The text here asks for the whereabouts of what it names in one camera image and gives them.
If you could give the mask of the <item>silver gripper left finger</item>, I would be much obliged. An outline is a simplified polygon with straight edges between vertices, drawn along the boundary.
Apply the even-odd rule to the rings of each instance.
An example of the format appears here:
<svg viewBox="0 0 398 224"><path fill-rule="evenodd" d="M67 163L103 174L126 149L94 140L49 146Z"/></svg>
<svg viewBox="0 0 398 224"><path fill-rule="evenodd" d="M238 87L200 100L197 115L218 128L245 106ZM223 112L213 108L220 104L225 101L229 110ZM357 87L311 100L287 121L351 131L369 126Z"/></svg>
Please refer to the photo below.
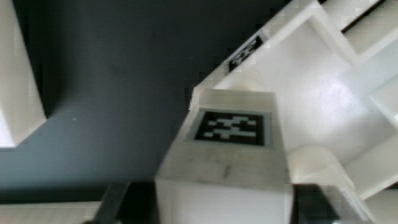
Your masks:
<svg viewBox="0 0 398 224"><path fill-rule="evenodd" d="M126 182L108 186L87 224L159 224L152 182Z"/></svg>

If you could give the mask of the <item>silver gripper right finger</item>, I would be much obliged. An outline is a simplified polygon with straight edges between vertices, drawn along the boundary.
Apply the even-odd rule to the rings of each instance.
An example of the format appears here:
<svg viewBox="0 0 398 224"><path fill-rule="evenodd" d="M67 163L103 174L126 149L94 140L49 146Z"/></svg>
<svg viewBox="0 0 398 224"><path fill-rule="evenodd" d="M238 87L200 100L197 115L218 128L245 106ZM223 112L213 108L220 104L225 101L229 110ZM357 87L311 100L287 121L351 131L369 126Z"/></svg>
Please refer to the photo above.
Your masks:
<svg viewBox="0 0 398 224"><path fill-rule="evenodd" d="M374 224L374 218L350 190L295 184L289 224Z"/></svg>

